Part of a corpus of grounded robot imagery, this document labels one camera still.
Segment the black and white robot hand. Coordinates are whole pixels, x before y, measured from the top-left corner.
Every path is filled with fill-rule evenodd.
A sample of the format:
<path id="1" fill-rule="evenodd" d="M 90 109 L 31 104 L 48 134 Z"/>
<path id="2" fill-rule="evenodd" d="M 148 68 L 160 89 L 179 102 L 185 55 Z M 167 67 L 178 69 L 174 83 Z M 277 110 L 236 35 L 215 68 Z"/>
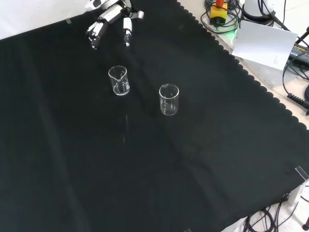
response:
<path id="1" fill-rule="evenodd" d="M 124 46 L 129 47 L 133 30 L 132 19 L 143 19 L 144 12 L 136 10 L 129 0 L 90 0 L 85 5 L 87 12 L 99 8 L 103 9 L 104 12 L 86 31 L 91 47 L 97 50 L 108 26 L 120 18 L 123 19 Z"/>

